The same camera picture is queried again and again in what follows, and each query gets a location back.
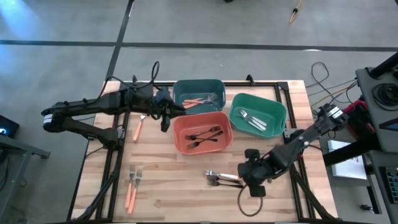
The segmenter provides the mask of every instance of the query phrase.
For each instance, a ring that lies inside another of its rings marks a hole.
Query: black cable
[[[156,61],[155,64],[154,64],[154,66],[152,67],[152,73],[151,73],[151,75],[150,75],[151,80],[149,81],[148,84],[143,85],[143,86],[140,86],[140,87],[135,87],[135,86],[132,86],[132,85],[130,85],[130,84],[127,84],[126,82],[124,82],[123,80],[121,80],[121,79],[118,78],[118,77],[114,77],[114,76],[109,76],[109,77],[107,77],[107,78],[105,79],[104,86],[102,87],[102,89],[101,89],[99,95],[97,96],[97,98],[96,98],[94,101],[87,103],[87,105],[92,105],[93,103],[96,103],[96,102],[101,98],[101,95],[104,93],[105,88],[106,88],[106,85],[108,84],[108,81],[110,81],[111,79],[115,79],[115,80],[119,81],[121,84],[123,84],[123,85],[125,85],[126,87],[131,88],[131,89],[133,89],[133,90],[139,90],[139,89],[141,89],[141,88],[145,88],[145,87],[149,86],[150,84],[153,84],[153,86],[154,86],[156,89],[159,90],[160,88],[157,87],[157,86],[155,85],[155,83],[154,83],[154,82],[155,82],[155,79],[156,79],[156,77],[157,77],[157,74],[158,74],[158,72],[159,72],[159,68],[160,68],[160,62],[159,62],[159,61]],[[63,107],[60,106],[60,107],[55,107],[55,108],[51,108],[51,109],[62,109],[62,108],[63,108]]]
[[[348,86],[348,88],[346,89],[346,91],[347,91],[347,90],[350,90],[350,89],[352,89],[352,88],[354,88],[354,86],[356,86],[357,84],[358,84],[358,82],[352,83],[351,85]],[[344,92],[341,92],[341,93],[337,94],[336,96],[334,96],[334,97],[331,99],[331,101],[329,102],[329,104],[330,104],[331,102],[335,101],[335,100],[336,100],[339,96],[341,96],[343,93],[344,93]]]
[[[123,127],[123,124],[117,125],[117,126],[116,126],[116,129],[117,129],[118,127]],[[121,135],[120,135],[119,138],[122,138],[122,136],[123,136],[123,134],[124,134],[125,131],[126,131],[126,129],[123,128],[122,133],[121,133]],[[89,155],[91,155],[92,153],[98,152],[99,150],[101,150],[101,149],[103,149],[103,148],[104,148],[104,146],[103,146],[103,147],[100,147],[100,148],[98,148],[98,149],[95,149],[94,151],[88,153],[88,154],[85,156],[85,158],[87,158],[87,157],[88,157]]]
[[[332,88],[336,88],[336,87],[342,86],[342,85],[344,85],[344,84],[353,82],[353,81],[355,81],[355,80],[356,80],[356,78],[353,79],[353,80],[347,81],[347,82],[340,83],[340,84],[335,85],[335,86],[332,86],[332,87],[328,87],[328,88],[326,88],[326,89],[327,89],[327,90],[330,90],[330,89],[332,89]],[[316,94],[322,93],[322,92],[324,92],[324,90],[321,90],[321,91],[318,91],[318,92],[315,92],[315,93],[311,93],[311,94],[309,94],[308,96],[313,96],[313,95],[316,95]]]
[[[319,150],[323,150],[321,147],[318,147],[318,146],[314,146],[314,145],[311,145],[311,144],[309,144],[308,146],[311,146],[311,147],[314,147],[315,149],[319,149]]]
[[[322,65],[323,68],[325,68],[325,70],[326,70],[326,77],[323,78],[323,79],[320,80],[320,81],[318,81],[317,78],[315,78],[315,75],[313,74],[313,68],[314,68],[314,66],[317,65],[317,64]],[[323,91],[326,91],[326,92],[333,98],[333,95],[329,92],[329,90],[326,89],[326,88],[321,84],[323,81],[325,81],[326,79],[328,79],[329,76],[330,76],[328,67],[327,67],[323,62],[315,62],[315,63],[313,63],[313,64],[311,65],[311,76],[312,76],[312,78],[316,81],[316,83],[311,84],[311,85],[308,85],[308,86],[305,86],[305,87],[306,87],[306,88],[309,88],[309,87],[312,87],[312,86],[315,86],[315,85],[319,85],[320,87],[323,88]],[[339,103],[349,103],[349,102],[342,102],[342,101],[339,101],[339,100],[337,100],[336,98],[334,98],[333,100],[336,100],[336,101],[339,102]]]
[[[330,137],[330,131],[328,131],[328,136],[330,139],[336,138],[336,131],[333,131],[333,134],[334,134],[333,137]]]
[[[101,149],[103,149],[103,148],[104,148],[104,146],[101,147],[101,148],[95,149],[94,151],[92,151],[92,152],[90,152],[89,154],[87,154],[85,158],[87,158],[87,157],[88,157],[89,155],[91,155],[92,153],[97,152],[97,151],[99,151],[99,150],[101,150]]]
[[[254,212],[253,214],[247,214],[246,212],[244,212],[243,209],[242,209],[242,206],[241,206],[241,195],[242,195],[243,190],[247,186],[248,186],[247,184],[245,186],[243,186],[243,188],[241,189],[241,191],[238,194],[238,208],[239,208],[239,210],[241,211],[241,213],[243,215],[245,215],[247,217],[253,217],[253,216],[257,215],[259,212],[261,212],[261,209],[262,209],[262,197],[260,197],[260,207],[259,207],[259,209],[256,212]]]

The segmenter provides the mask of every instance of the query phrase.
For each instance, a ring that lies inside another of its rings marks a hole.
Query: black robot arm
[[[251,196],[264,197],[266,192],[261,184],[266,179],[286,173],[312,141],[328,131],[343,128],[347,119],[337,106],[326,104],[320,107],[317,121],[306,130],[293,133],[288,144],[276,146],[262,157],[257,149],[246,149],[248,160],[238,165],[238,174],[248,185]]]
[[[101,129],[76,121],[72,116],[105,113],[117,115],[125,112],[149,114],[154,119],[162,118],[161,130],[166,132],[170,119],[185,114],[185,109],[174,104],[167,87],[159,88],[154,96],[152,83],[122,83],[118,91],[106,93],[96,99],[64,101],[43,110],[44,129],[51,133],[70,131],[85,138],[98,139],[106,149],[120,147],[120,139],[115,128]]]

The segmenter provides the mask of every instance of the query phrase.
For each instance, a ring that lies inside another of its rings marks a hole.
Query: green bin
[[[217,99],[212,103],[204,103],[187,109],[187,114],[209,113],[223,110],[225,106],[225,86],[221,80],[179,80],[173,86],[174,103],[181,105],[184,100],[205,98],[209,94],[216,94]]]
[[[260,131],[251,126],[241,116],[244,109],[249,115],[267,123],[266,130]],[[232,128],[252,136],[263,139],[273,138],[284,132],[286,122],[286,108],[282,103],[264,99],[245,93],[237,94],[229,111]]]

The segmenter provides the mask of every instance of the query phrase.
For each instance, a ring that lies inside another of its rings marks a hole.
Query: butcher block tabletop
[[[282,81],[289,84],[290,97],[297,127],[305,129],[313,123],[307,92],[302,80]],[[119,82],[108,82],[105,93],[119,89]],[[247,93],[270,100],[276,100],[273,86],[226,86],[226,105],[223,112],[228,114],[232,100],[238,93]],[[285,95],[282,101],[286,106]],[[245,149],[259,149],[261,154],[270,151],[276,144],[283,144],[282,136],[264,140],[233,131],[233,143],[221,152],[186,156],[174,146],[173,120],[166,133],[160,131],[160,120],[147,117],[137,143],[133,142],[134,130],[140,122],[140,114],[131,113],[126,131],[123,161],[118,193],[114,208],[114,222],[293,222],[297,221],[289,173],[272,183],[264,182],[266,197],[261,212],[255,217],[244,216],[237,206],[240,189],[207,185],[203,171],[238,174],[237,166],[244,162]],[[113,116],[97,114],[94,125],[110,128]],[[87,154],[102,145],[91,141]],[[303,154],[308,181],[312,192],[320,203],[337,216],[331,194],[328,176],[323,163],[322,152],[309,147]],[[80,216],[93,201],[101,187],[106,150],[101,149],[88,156],[84,162],[78,191],[73,206],[72,218]],[[137,191],[134,212],[128,215],[124,208],[129,184],[129,167],[142,169],[142,179]],[[305,197],[300,190],[304,217],[308,217]],[[109,196],[105,197],[103,216],[108,213]],[[253,213],[259,207],[259,199],[251,198],[245,189],[241,205],[246,213]]]

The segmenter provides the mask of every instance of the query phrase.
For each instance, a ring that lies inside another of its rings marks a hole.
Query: gray floor
[[[0,39],[115,42],[127,2],[3,0],[0,2]],[[124,41],[347,47],[395,47],[398,44],[395,38],[398,7],[393,0],[308,0],[297,20],[289,26],[287,21],[296,3],[291,0],[236,0],[231,4],[222,0],[137,0]],[[19,190],[14,203],[25,211],[29,223],[66,219],[87,144],[75,134],[46,133],[40,112],[57,101],[94,98],[105,78],[113,50],[114,47],[0,45],[0,113],[21,124],[18,139],[52,152],[47,161],[32,160],[25,175],[29,184]],[[148,80],[152,64],[159,60],[159,80],[242,80],[251,74],[256,80],[301,79],[309,85],[314,82],[310,67],[321,61],[330,71],[330,78],[324,82],[328,87],[353,79],[357,68],[375,66],[392,54],[123,47],[114,75],[130,80],[135,74],[140,80]],[[314,72],[319,79],[326,75],[321,67],[316,67]],[[307,92],[319,90],[319,86],[314,86]],[[360,94],[359,88],[353,88],[349,97],[353,100]],[[315,103],[324,96],[325,93],[311,96],[310,102]],[[344,133],[338,134],[338,139],[352,140]],[[363,182],[332,177],[330,181],[340,218],[388,223],[385,209],[382,215],[372,215],[358,208],[360,204],[369,204]],[[21,216],[15,210],[11,215]]]

